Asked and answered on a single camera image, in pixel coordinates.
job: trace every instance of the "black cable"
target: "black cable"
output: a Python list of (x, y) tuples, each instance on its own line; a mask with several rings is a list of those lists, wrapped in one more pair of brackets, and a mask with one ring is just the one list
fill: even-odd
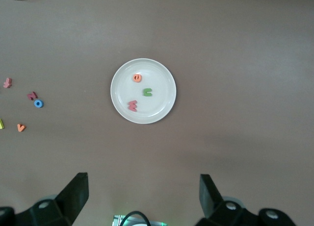
[(123, 226), (123, 224), (126, 222), (126, 220), (128, 219), (128, 217), (130, 217), (131, 215), (139, 215), (143, 218), (143, 220), (145, 221), (147, 226), (151, 226), (151, 223), (149, 222), (149, 220), (147, 219), (147, 217), (140, 211), (132, 211), (129, 214), (127, 214), (123, 220), (121, 221), (119, 226)]

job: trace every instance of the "gray table surface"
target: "gray table surface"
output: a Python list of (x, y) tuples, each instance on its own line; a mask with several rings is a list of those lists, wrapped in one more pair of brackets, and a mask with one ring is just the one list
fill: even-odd
[[(110, 98), (115, 72), (141, 57), (178, 91), (151, 125)], [(313, 225), (314, 0), (0, 0), (0, 83), (2, 206), (21, 212), (88, 172), (74, 225), (141, 210), (193, 226), (204, 173), (253, 213)]]

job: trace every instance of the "white plate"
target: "white plate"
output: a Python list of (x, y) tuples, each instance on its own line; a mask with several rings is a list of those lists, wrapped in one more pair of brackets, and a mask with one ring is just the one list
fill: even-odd
[[(135, 82), (133, 76), (140, 74), (142, 80)], [(150, 97), (143, 90), (151, 88)], [(164, 118), (176, 100), (176, 84), (168, 69), (148, 58), (138, 58), (122, 65), (111, 82), (111, 99), (114, 107), (125, 119), (150, 124)], [(136, 111), (128, 109), (129, 102), (136, 100)]]

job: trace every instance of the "silver bolt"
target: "silver bolt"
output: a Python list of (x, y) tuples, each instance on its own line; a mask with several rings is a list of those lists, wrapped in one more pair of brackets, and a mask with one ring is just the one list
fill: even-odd
[(49, 205), (49, 201), (44, 201), (43, 203), (41, 203), (38, 208), (39, 209), (44, 209)]
[(275, 211), (272, 211), (272, 210), (268, 210), (266, 211), (266, 215), (272, 219), (278, 219), (278, 215), (276, 214)]
[(232, 202), (228, 202), (226, 204), (226, 207), (229, 209), (229, 210), (236, 210), (236, 205), (233, 204)]

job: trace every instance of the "plate rim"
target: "plate rim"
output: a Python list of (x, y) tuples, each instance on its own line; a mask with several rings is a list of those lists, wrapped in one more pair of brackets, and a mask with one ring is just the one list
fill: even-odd
[[(113, 82), (114, 82), (114, 79), (115, 79), (116, 75), (118, 74), (118, 72), (119, 72), (125, 65), (130, 64), (130, 63), (132, 63), (132, 62), (134, 62), (134, 61), (139, 61), (139, 60), (147, 60), (147, 61), (151, 61), (151, 62), (155, 62), (155, 63), (159, 64), (161, 67), (163, 67), (164, 69), (166, 69), (166, 71), (170, 74), (171, 79), (172, 79), (172, 82), (173, 82), (173, 84), (174, 84), (174, 101), (173, 101), (173, 103), (171, 104), (171, 107), (169, 108), (169, 111), (168, 111), (163, 117), (159, 118), (158, 120), (153, 120), (152, 122), (136, 122), (136, 121), (133, 121), (133, 120), (128, 119), (127, 117), (125, 117), (125, 116), (117, 109), (116, 104), (115, 104), (114, 101), (113, 101), (112, 85), (113, 85)], [(159, 63), (159, 62), (156, 61), (156, 60), (150, 59), (150, 58), (135, 58), (135, 59), (132, 59), (132, 60), (130, 60), (130, 61), (124, 63), (124, 64), (123, 64), (121, 67), (119, 67), (119, 69), (115, 72), (115, 74), (114, 74), (114, 76), (113, 76), (113, 78), (112, 78), (112, 80), (111, 80), (110, 96), (111, 96), (111, 101), (112, 101), (112, 103), (113, 103), (114, 108), (116, 109), (116, 111), (117, 111), (123, 118), (125, 118), (126, 120), (128, 120), (128, 121), (130, 121), (130, 122), (136, 123), (136, 124), (141, 124), (141, 125), (152, 124), (152, 123), (158, 122), (158, 121), (160, 121), (161, 119), (163, 119), (163, 118), (164, 118), (165, 116), (167, 116), (167, 115), (169, 114), (169, 112), (172, 110), (172, 108), (173, 108), (173, 106), (174, 106), (174, 104), (175, 104), (176, 98), (177, 98), (177, 85), (176, 85), (176, 82), (175, 82), (175, 80), (174, 80), (174, 78), (173, 78), (171, 72), (170, 72), (169, 69), (168, 69), (166, 66), (164, 66), (163, 64)]]

